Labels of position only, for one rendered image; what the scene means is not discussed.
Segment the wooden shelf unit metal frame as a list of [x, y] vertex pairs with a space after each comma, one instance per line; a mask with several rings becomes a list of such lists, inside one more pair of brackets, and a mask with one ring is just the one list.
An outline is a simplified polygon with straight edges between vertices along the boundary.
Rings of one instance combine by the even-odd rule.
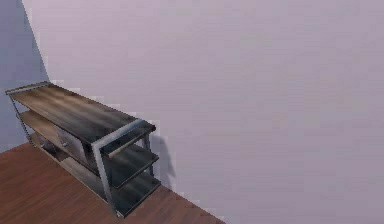
[[49, 81], [8, 89], [16, 117], [32, 146], [125, 217], [161, 182], [150, 134], [156, 126]]

